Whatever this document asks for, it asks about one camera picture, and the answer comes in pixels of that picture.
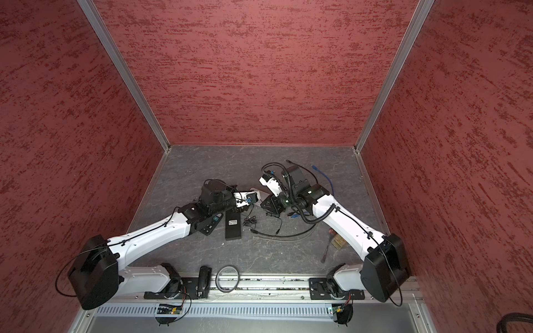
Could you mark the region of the black power adapter with cable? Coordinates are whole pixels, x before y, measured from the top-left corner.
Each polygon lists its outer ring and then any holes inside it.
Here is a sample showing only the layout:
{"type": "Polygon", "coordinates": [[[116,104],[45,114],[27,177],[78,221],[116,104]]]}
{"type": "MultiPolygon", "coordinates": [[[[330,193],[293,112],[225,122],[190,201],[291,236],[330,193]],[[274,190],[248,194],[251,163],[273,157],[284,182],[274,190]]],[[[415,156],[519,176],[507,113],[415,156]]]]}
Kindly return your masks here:
{"type": "Polygon", "coordinates": [[[241,218],[243,227],[256,235],[266,237],[281,236],[283,220],[279,215],[273,215],[259,205],[247,206],[241,212],[241,218]]]}

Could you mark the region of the black network switch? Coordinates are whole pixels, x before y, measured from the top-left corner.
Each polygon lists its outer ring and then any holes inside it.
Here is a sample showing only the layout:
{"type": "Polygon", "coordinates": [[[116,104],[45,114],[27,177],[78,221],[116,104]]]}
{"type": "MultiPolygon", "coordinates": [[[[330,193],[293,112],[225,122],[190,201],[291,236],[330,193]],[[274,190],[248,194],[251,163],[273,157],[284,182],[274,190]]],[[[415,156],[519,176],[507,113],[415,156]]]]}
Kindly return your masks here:
{"type": "Polygon", "coordinates": [[[242,238],[242,217],[238,208],[228,210],[225,215],[225,240],[242,238]]]}

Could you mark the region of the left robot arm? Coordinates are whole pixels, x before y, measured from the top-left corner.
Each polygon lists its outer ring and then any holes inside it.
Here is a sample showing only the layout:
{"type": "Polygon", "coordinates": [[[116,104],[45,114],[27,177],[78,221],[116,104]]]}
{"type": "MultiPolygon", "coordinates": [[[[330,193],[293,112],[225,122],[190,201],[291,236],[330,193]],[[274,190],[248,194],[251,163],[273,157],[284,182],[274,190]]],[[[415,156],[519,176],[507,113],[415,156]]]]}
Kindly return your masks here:
{"type": "Polygon", "coordinates": [[[181,277],[172,265],[135,269],[130,264],[172,241],[204,233],[217,215],[238,210],[254,200],[254,195],[238,192],[221,180],[209,180],[197,200],[175,207],[161,221],[110,239],[101,235],[90,238],[63,269],[74,290],[73,297],[84,310],[125,294],[181,298],[181,277]]]}

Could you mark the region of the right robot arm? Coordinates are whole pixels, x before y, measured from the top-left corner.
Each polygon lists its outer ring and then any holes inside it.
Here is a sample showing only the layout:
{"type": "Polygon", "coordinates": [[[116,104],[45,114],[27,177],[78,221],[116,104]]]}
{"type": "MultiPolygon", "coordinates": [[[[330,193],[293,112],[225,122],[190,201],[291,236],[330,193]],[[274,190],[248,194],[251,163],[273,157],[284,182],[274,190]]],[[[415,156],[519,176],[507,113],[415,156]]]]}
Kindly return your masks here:
{"type": "Polygon", "coordinates": [[[401,285],[410,277],[410,267],[399,236],[385,235],[366,225],[319,184],[291,194],[274,179],[261,183],[286,207],[308,211],[308,216],[301,214],[305,223],[324,222],[359,255],[360,265],[345,264],[333,273],[333,280],[342,291],[365,290],[380,302],[401,291],[401,285]]]}

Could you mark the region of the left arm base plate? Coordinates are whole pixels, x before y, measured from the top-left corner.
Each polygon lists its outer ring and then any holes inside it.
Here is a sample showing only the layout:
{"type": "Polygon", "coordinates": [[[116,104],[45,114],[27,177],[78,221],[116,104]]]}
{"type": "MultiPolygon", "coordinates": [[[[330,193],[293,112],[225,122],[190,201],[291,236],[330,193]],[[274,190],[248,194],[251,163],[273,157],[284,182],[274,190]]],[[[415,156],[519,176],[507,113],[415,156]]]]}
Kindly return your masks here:
{"type": "Polygon", "coordinates": [[[146,291],[143,298],[145,300],[178,300],[188,295],[193,300],[197,298],[197,277],[182,277],[181,281],[171,280],[169,284],[160,292],[146,291]]]}

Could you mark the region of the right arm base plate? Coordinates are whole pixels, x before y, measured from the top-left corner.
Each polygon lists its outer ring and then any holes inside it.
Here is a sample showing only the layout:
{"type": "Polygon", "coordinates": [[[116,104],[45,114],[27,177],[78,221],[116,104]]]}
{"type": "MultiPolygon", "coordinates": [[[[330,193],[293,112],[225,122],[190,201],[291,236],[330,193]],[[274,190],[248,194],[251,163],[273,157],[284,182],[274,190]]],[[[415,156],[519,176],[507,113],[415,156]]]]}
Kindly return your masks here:
{"type": "Polygon", "coordinates": [[[351,289],[345,291],[332,279],[311,277],[309,280],[310,298],[314,301],[362,301],[364,291],[351,289]]]}

